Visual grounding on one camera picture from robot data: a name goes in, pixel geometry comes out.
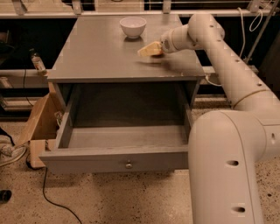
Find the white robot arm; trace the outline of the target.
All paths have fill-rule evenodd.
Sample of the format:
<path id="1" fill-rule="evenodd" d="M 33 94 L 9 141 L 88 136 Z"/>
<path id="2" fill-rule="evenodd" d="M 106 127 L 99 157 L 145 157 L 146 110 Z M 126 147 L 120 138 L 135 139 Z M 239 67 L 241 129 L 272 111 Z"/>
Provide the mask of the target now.
<path id="1" fill-rule="evenodd" d="M 200 116 L 190 132 L 193 224 L 263 224 L 255 164 L 280 152 L 280 101 L 224 36 L 215 18 L 201 12 L 138 53 L 204 50 L 231 106 Z"/>

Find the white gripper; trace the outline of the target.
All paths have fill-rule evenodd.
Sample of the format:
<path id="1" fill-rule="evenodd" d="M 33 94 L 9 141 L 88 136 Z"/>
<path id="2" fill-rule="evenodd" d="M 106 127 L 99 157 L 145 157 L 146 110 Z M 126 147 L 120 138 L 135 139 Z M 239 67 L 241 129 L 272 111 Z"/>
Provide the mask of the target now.
<path id="1" fill-rule="evenodd" d="M 174 53 L 175 47 L 172 43 L 172 31 L 165 32 L 161 37 L 159 41 L 153 41 L 150 44 L 148 44 L 146 47 L 141 48 L 137 54 L 141 57 L 146 56 L 157 56 L 161 55 L 163 51 L 165 53 Z"/>

